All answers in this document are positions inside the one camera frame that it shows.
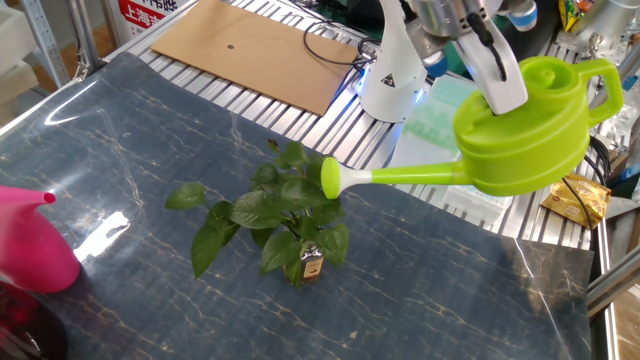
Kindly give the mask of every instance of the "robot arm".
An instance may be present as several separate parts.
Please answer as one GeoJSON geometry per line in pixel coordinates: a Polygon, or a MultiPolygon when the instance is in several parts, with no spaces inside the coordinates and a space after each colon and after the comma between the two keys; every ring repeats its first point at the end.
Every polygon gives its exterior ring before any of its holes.
{"type": "Polygon", "coordinates": [[[527,90],[511,48],[493,23],[507,14],[518,30],[535,26],[533,0],[411,0],[418,18],[407,34],[429,70],[444,59],[452,42],[494,114],[504,114],[527,101],[527,90]]]}

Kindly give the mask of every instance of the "black cable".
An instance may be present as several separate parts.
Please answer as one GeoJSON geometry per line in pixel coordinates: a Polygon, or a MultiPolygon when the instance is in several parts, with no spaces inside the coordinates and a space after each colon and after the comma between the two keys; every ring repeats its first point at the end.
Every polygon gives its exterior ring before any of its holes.
{"type": "MultiPolygon", "coordinates": [[[[307,35],[311,31],[311,28],[316,26],[316,25],[320,25],[320,24],[333,25],[333,24],[339,24],[339,23],[336,23],[333,20],[327,20],[327,19],[322,18],[321,16],[315,14],[314,12],[309,11],[308,9],[304,8],[302,5],[298,4],[294,0],[289,0],[289,2],[291,4],[293,4],[294,6],[296,6],[298,9],[302,10],[303,12],[305,12],[307,15],[319,20],[319,21],[309,25],[309,27],[307,27],[305,29],[304,35],[302,37],[302,41],[304,43],[304,46],[307,48],[307,50],[313,56],[317,57],[318,59],[320,59],[322,61],[326,61],[326,62],[331,63],[331,64],[354,66],[356,68],[356,70],[358,70],[360,72],[362,72],[363,69],[359,65],[364,65],[364,64],[367,64],[367,63],[375,60],[375,57],[373,57],[371,59],[357,60],[357,61],[352,61],[352,62],[348,63],[348,62],[342,62],[342,61],[335,61],[335,60],[327,59],[324,56],[322,56],[322,55],[318,54],[317,52],[313,51],[313,49],[311,49],[311,47],[309,46],[309,43],[307,42],[307,35]]],[[[358,52],[360,53],[360,55],[363,55],[365,53],[364,49],[363,49],[363,46],[366,43],[372,43],[372,44],[379,45],[380,44],[380,40],[378,40],[376,38],[371,38],[371,37],[366,37],[366,38],[361,39],[358,42],[358,52]]]]}
{"type": "Polygon", "coordinates": [[[591,215],[589,215],[589,210],[587,210],[587,205],[584,204],[584,202],[582,201],[582,198],[573,189],[573,187],[571,185],[569,185],[569,182],[567,181],[567,179],[562,178],[562,181],[564,182],[565,185],[567,185],[567,187],[569,188],[569,190],[571,191],[573,196],[575,196],[576,199],[578,199],[578,202],[582,206],[582,210],[584,210],[584,213],[587,215],[587,222],[589,223],[589,230],[593,230],[593,221],[591,221],[591,215]]]}
{"type": "Polygon", "coordinates": [[[413,12],[411,5],[404,0],[400,0],[400,6],[402,6],[402,12],[404,12],[404,23],[408,24],[418,18],[418,15],[413,12]]]}
{"type": "Polygon", "coordinates": [[[498,69],[500,70],[500,80],[502,80],[502,82],[507,81],[507,70],[504,68],[504,64],[502,63],[500,54],[498,54],[498,50],[496,50],[496,47],[493,46],[493,44],[488,46],[488,48],[493,54],[493,58],[496,59],[496,64],[498,65],[498,69]]]}
{"type": "Polygon", "coordinates": [[[496,64],[498,65],[498,70],[500,70],[500,80],[502,80],[502,82],[507,81],[507,71],[504,68],[504,64],[502,63],[500,54],[498,54],[498,50],[496,50],[496,47],[493,45],[494,39],[491,31],[487,30],[487,27],[484,25],[484,21],[482,21],[480,15],[476,13],[467,16],[467,22],[469,23],[469,26],[471,26],[471,30],[478,35],[480,43],[488,48],[491,51],[491,54],[493,54],[496,64]]]}
{"type": "Polygon", "coordinates": [[[604,176],[602,175],[602,172],[600,172],[600,169],[598,169],[598,166],[596,166],[596,163],[594,163],[593,160],[591,160],[591,158],[588,155],[584,156],[584,161],[586,161],[587,164],[591,165],[591,168],[593,168],[593,171],[596,173],[596,175],[598,175],[600,184],[604,185],[604,176]]]}
{"type": "Polygon", "coordinates": [[[602,141],[598,140],[596,137],[591,136],[589,139],[589,146],[593,148],[596,152],[598,160],[602,163],[602,167],[604,169],[604,176],[609,177],[611,174],[611,160],[609,160],[609,149],[602,143],[602,141]]]}
{"type": "Polygon", "coordinates": [[[307,48],[307,50],[315,57],[317,57],[318,59],[331,63],[331,64],[336,64],[336,65],[349,65],[349,66],[353,66],[353,65],[360,65],[360,64],[366,64],[368,62],[370,62],[371,60],[369,59],[365,59],[365,60],[356,60],[356,61],[352,61],[352,62],[344,62],[344,61],[335,61],[335,60],[331,60],[331,59],[327,59],[326,57],[318,54],[317,52],[313,51],[313,49],[311,49],[311,47],[309,46],[309,43],[307,42],[307,35],[309,35],[309,31],[311,31],[311,28],[316,26],[316,25],[320,25],[320,24],[331,24],[333,23],[332,20],[322,20],[322,21],[317,21],[311,25],[309,25],[305,30],[304,30],[304,35],[302,36],[302,41],[304,42],[304,46],[307,48]]]}

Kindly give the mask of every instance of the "green watering can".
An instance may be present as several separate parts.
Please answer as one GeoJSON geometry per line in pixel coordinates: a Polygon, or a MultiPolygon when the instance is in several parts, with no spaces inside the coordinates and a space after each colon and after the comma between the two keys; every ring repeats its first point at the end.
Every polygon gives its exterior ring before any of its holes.
{"type": "Polygon", "coordinates": [[[453,117],[459,161],[353,170],[333,157],[322,164],[322,188],[330,199],[356,184],[474,185],[494,196],[529,193],[561,179],[582,159],[589,129],[615,115],[624,103],[615,66],[599,59],[570,65],[553,57],[520,63],[529,100],[494,115],[479,91],[453,117]],[[601,75],[608,100],[589,110],[587,83],[601,75]]]}

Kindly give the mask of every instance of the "pink watering can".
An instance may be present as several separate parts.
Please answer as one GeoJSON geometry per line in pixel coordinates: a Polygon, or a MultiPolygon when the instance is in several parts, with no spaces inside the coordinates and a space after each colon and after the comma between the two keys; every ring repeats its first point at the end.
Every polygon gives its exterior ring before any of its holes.
{"type": "Polygon", "coordinates": [[[69,244],[36,210],[55,201],[52,193],[0,186],[0,274],[24,290],[60,291],[80,272],[69,244]]]}

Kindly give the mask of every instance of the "small glass jar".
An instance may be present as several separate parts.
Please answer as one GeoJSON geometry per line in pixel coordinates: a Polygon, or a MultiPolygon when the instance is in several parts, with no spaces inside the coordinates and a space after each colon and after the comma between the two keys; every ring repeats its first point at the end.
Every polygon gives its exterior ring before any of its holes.
{"type": "MultiPolygon", "coordinates": [[[[302,262],[301,270],[300,270],[300,285],[312,283],[318,280],[320,276],[320,272],[322,271],[322,264],[324,262],[324,256],[318,249],[318,247],[313,244],[305,250],[300,258],[302,262]]],[[[285,266],[282,267],[282,270],[285,274],[285,279],[292,285],[292,283],[287,279],[287,269],[285,266]]]]}
{"type": "Polygon", "coordinates": [[[0,359],[65,360],[60,319],[21,289],[0,281],[0,359]]]}

